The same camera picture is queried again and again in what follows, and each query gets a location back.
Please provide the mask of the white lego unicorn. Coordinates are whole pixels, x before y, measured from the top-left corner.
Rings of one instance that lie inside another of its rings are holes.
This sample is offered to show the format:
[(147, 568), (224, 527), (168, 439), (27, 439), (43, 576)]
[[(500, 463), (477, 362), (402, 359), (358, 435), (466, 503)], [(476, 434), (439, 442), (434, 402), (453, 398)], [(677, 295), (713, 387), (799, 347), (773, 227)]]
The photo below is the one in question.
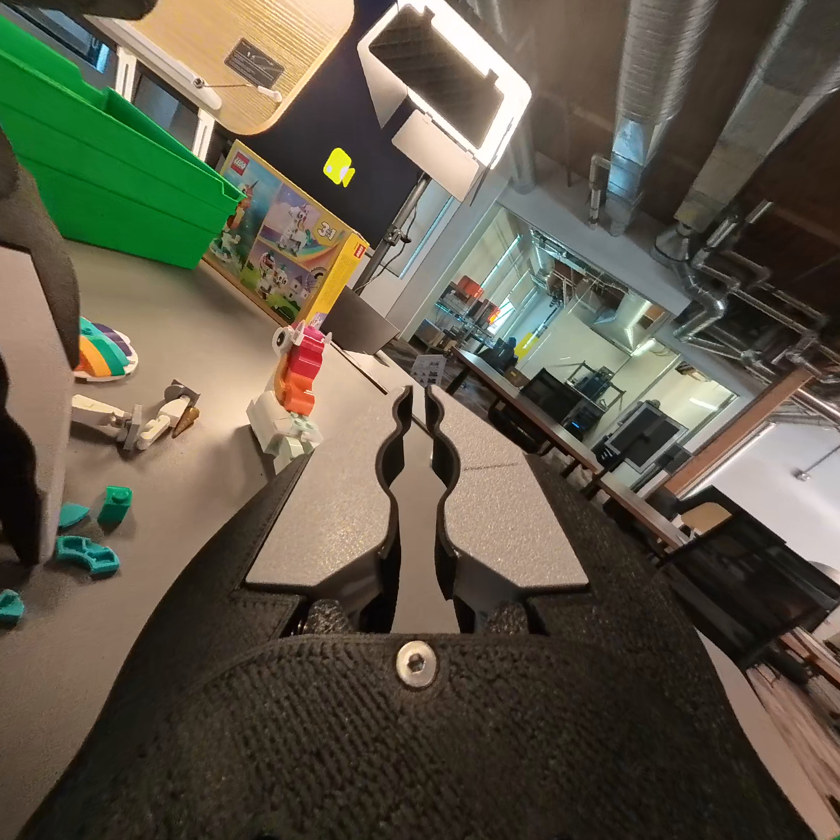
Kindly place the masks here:
[(276, 368), (266, 388), (246, 409), (251, 431), (276, 475), (289, 463), (309, 455), (323, 441), (311, 414), (316, 396), (313, 384), (321, 370), (331, 334), (304, 321), (280, 327), (272, 345)]

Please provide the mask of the silver ventilation duct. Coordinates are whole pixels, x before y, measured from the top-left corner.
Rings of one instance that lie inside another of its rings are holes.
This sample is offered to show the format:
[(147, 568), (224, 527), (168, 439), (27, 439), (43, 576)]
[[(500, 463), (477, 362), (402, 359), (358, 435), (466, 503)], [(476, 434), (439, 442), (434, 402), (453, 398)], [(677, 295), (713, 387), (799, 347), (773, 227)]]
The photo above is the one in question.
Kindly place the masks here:
[(675, 214), (703, 234), (772, 152), (839, 87), (839, 2), (790, 1)]
[(600, 212), (611, 236), (627, 232), (644, 194), (648, 169), (686, 97), (715, 1), (632, 1), (616, 89), (612, 148), (605, 183), (593, 181), (590, 225)]

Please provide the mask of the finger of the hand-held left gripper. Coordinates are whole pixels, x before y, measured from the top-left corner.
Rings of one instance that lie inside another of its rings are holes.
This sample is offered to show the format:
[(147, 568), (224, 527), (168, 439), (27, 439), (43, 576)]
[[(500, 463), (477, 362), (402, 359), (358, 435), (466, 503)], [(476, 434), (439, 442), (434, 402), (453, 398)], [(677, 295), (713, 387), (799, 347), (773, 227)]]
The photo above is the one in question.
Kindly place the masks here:
[(29, 252), (2, 244), (1, 519), (22, 565), (45, 562), (58, 531), (74, 384)]

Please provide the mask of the rainbow lego disc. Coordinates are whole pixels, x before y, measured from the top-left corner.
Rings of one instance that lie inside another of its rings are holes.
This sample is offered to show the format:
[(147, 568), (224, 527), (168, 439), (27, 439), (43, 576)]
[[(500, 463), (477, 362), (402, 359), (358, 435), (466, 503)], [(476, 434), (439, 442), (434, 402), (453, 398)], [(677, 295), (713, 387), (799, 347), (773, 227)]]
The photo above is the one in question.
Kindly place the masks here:
[(79, 323), (79, 363), (73, 374), (76, 380), (115, 382), (134, 373), (139, 355), (125, 333), (83, 317)]

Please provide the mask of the white studio light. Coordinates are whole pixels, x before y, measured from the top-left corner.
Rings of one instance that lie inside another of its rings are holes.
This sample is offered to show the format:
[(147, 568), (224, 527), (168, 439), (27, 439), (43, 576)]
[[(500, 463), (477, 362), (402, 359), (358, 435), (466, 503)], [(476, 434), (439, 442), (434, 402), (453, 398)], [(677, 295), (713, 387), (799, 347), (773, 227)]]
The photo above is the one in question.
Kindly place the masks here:
[(532, 97), (505, 46), (469, 8), (409, 1), (393, 2), (357, 50), (380, 125), (411, 108), (393, 145), (464, 200), (500, 162)]

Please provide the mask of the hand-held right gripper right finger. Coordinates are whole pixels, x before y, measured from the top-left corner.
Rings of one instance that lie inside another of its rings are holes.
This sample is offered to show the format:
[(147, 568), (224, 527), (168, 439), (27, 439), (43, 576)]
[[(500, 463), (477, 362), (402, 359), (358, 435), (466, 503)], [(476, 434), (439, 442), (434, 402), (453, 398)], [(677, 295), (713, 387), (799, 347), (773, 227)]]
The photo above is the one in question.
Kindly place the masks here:
[(584, 592), (587, 575), (525, 453), (437, 385), (425, 391), (441, 592), (468, 608)]

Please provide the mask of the yellow lego box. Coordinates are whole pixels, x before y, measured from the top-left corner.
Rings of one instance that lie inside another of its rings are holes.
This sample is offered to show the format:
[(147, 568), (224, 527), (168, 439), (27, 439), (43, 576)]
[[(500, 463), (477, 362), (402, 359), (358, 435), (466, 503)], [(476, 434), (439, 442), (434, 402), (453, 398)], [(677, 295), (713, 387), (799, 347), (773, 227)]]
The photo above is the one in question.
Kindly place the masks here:
[(322, 329), (368, 243), (241, 140), (219, 174), (242, 196), (203, 260), (278, 322)]

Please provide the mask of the green lego slope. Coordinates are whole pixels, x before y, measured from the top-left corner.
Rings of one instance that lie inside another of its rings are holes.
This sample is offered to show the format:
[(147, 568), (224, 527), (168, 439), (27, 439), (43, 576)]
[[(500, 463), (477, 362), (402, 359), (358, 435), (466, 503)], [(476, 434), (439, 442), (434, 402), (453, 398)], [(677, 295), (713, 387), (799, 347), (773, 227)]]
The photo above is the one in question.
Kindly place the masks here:
[(133, 491), (127, 486), (106, 486), (98, 514), (98, 524), (111, 528), (120, 525), (132, 506)]

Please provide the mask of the black computer monitor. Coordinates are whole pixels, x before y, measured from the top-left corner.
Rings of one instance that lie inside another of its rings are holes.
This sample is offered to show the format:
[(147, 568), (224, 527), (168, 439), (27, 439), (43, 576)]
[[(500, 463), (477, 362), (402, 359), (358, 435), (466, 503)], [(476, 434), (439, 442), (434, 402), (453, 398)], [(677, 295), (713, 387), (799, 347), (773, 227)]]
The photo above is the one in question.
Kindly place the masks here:
[(687, 430), (686, 425), (662, 410), (658, 400), (645, 400), (599, 444), (598, 462), (606, 471), (629, 465), (642, 474)]

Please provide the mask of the long wooden table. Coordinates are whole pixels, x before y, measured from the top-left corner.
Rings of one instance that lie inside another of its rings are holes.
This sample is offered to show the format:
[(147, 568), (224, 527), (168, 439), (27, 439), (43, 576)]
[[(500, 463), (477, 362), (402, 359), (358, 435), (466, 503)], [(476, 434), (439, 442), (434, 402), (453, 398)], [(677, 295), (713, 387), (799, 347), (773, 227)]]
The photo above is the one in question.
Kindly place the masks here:
[(656, 511), (635, 491), (625, 486), (613, 473), (606, 472), (588, 447), (552, 420), (542, 408), (522, 396), (512, 383), (490, 367), (487, 362), (474, 353), (462, 350), (455, 350), (453, 358), (461, 365), (461, 371), (449, 384), (448, 394), (455, 394), (469, 377), (474, 377), (489, 388), (499, 402), (510, 405), (536, 426), (552, 448), (558, 449), (569, 458), (569, 463), (563, 473), (564, 477), (570, 476), (578, 467), (590, 473), (589, 483), (581, 490), (585, 498), (590, 500), (598, 492), (605, 492), (636, 522), (650, 531), (657, 541), (664, 544), (667, 551), (678, 550), (689, 542), (689, 536)]

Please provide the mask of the black light stand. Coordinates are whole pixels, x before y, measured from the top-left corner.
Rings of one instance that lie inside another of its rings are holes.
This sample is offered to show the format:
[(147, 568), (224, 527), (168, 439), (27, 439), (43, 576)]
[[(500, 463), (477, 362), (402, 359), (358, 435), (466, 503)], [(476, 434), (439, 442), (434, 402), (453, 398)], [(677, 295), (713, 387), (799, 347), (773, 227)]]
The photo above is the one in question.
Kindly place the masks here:
[(409, 236), (409, 231), (413, 224), (411, 219), (414, 217), (417, 205), (419, 204), (421, 197), (425, 194), (431, 181), (431, 176), (423, 171), (406, 201), (402, 205), (402, 208), (387, 228), (380, 244), (378, 244), (375, 248), (368, 264), (354, 283), (352, 288), (353, 294), (361, 297), (363, 291), (372, 283), (373, 279), (377, 277), (377, 273), (384, 265), (385, 256), (393, 247), (396, 247), (398, 244), (407, 245), (410, 243), (411, 238)]

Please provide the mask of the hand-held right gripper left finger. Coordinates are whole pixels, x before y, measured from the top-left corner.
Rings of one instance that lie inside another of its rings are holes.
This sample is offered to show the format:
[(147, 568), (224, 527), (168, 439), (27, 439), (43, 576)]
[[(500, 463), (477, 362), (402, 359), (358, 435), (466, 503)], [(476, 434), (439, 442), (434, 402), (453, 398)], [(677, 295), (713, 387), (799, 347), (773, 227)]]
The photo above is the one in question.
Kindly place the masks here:
[(413, 389), (384, 395), (308, 457), (245, 577), (248, 587), (393, 615), (401, 570), (392, 483), (405, 467)]

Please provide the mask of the white lego leg assembly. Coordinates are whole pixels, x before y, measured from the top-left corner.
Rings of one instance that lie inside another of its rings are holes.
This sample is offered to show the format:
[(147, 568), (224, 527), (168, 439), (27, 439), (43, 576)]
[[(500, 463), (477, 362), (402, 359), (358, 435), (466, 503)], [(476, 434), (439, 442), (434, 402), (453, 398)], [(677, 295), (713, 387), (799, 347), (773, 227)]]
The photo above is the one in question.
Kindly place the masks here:
[(123, 452), (145, 452), (172, 430), (188, 406), (196, 406), (200, 393), (173, 380), (164, 390), (163, 402), (151, 418), (142, 404), (127, 411), (86, 395), (72, 397), (71, 422), (110, 436)]

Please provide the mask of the light wooden board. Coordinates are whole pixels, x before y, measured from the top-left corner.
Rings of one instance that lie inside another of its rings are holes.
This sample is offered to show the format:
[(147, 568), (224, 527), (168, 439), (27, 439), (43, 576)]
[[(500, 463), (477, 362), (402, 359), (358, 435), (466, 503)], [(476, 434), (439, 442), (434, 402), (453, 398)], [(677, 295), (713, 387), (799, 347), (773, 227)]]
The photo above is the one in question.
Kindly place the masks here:
[(353, 17), (353, 1), (163, 1), (139, 20), (87, 20), (227, 131), (252, 135), (288, 110)]

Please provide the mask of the green plastic bin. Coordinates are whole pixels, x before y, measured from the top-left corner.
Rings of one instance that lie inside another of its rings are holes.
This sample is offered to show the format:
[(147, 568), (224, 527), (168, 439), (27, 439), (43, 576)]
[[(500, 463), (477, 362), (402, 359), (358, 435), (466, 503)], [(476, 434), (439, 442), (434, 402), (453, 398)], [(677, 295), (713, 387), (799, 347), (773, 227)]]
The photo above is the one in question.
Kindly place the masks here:
[(193, 269), (243, 194), (2, 17), (1, 123), (64, 238)]

